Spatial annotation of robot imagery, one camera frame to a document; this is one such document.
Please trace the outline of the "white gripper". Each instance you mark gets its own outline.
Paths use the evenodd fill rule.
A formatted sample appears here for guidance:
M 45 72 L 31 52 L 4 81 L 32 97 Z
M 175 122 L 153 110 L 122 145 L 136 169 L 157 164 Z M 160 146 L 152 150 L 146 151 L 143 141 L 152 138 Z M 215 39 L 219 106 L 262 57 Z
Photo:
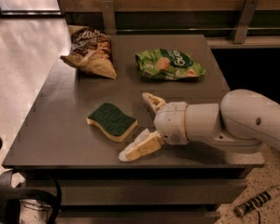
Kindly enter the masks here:
M 168 145 L 185 145 L 189 141 L 185 122 L 188 105 L 185 102 L 166 104 L 164 99 L 149 92 L 144 92 L 142 97 L 156 114 L 154 126 L 157 131 L 151 133 L 149 129 L 143 130 L 120 152 L 120 161 L 135 161 L 161 149 L 164 142 Z

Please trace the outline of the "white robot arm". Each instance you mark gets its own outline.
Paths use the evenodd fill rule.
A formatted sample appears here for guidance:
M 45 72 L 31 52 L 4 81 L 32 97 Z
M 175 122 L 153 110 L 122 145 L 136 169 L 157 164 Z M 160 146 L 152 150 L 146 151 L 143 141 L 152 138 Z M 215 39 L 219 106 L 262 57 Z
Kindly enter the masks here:
M 280 104 L 254 91 L 230 91 L 219 104 L 167 103 L 148 92 L 143 99 L 155 113 L 155 131 L 143 130 L 120 152 L 121 161 L 135 161 L 165 144 L 193 142 L 237 153 L 254 153 L 264 144 L 280 151 Z

